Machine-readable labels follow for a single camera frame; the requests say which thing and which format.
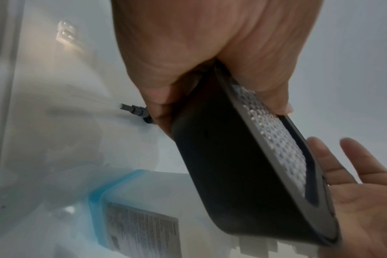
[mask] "black device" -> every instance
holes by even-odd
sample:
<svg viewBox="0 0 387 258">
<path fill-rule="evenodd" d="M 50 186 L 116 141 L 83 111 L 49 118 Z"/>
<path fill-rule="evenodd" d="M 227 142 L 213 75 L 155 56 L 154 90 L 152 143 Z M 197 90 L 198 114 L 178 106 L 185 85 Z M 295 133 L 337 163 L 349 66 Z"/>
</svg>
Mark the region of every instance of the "black device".
<svg viewBox="0 0 387 258">
<path fill-rule="evenodd" d="M 172 135 L 222 231 L 323 246 L 341 242 L 328 184 L 305 139 L 222 63 L 178 107 Z"/>
</svg>

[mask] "black cable connector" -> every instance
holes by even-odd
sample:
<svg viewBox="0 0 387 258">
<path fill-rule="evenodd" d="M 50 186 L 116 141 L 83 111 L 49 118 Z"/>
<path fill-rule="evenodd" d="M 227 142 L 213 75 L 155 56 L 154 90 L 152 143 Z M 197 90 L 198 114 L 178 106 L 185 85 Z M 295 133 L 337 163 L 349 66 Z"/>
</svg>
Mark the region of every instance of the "black cable connector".
<svg viewBox="0 0 387 258">
<path fill-rule="evenodd" d="M 139 107 L 139 106 L 129 106 L 126 104 L 121 104 L 120 109 L 130 112 L 133 115 L 142 117 L 144 122 L 147 124 L 155 124 L 154 120 L 151 118 L 150 113 L 148 112 L 147 108 Z"/>
</svg>

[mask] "fingernail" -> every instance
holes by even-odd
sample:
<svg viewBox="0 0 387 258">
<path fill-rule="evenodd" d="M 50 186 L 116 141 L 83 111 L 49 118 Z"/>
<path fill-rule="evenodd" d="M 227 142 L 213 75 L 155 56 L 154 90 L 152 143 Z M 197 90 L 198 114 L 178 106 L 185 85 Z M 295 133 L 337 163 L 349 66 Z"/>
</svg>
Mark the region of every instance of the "fingernail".
<svg viewBox="0 0 387 258">
<path fill-rule="evenodd" d="M 287 109 L 286 109 L 287 114 L 292 114 L 294 113 L 294 108 L 290 103 L 287 103 Z"/>
</svg>

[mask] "white surface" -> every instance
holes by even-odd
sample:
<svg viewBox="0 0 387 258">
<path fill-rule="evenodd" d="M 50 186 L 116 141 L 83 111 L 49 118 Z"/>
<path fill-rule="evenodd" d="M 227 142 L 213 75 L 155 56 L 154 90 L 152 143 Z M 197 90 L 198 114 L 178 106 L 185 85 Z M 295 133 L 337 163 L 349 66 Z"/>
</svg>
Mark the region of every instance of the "white surface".
<svg viewBox="0 0 387 258">
<path fill-rule="evenodd" d="M 87 55 L 56 42 L 63 19 L 78 25 Z M 27 0 L 0 167 L 0 257 L 121 257 L 95 244 L 79 200 L 134 168 L 186 172 L 158 128 L 76 103 L 63 90 L 68 83 L 143 105 L 125 74 L 108 1 Z M 325 2 L 290 100 L 304 136 L 322 138 L 343 162 L 338 139 L 355 137 L 387 166 L 387 0 Z M 271 257 L 298 257 L 291 253 L 279 246 Z"/>
</svg>

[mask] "finger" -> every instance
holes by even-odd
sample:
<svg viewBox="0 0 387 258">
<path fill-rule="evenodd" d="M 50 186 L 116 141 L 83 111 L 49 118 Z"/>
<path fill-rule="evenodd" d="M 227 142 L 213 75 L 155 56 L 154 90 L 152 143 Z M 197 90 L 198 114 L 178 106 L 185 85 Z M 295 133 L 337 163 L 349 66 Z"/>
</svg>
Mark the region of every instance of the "finger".
<svg viewBox="0 0 387 258">
<path fill-rule="evenodd" d="M 241 30 L 218 58 L 245 88 L 255 91 L 273 112 L 285 115 L 288 81 L 315 23 L 322 1 L 269 1 L 266 16 Z"/>
<path fill-rule="evenodd" d="M 320 162 L 329 185 L 356 183 L 355 178 L 342 166 L 320 139 L 310 137 L 307 139 L 307 143 Z"/>
<path fill-rule="evenodd" d="M 340 145 L 363 183 L 387 185 L 387 168 L 364 146 L 351 138 L 342 139 Z"/>
</svg>

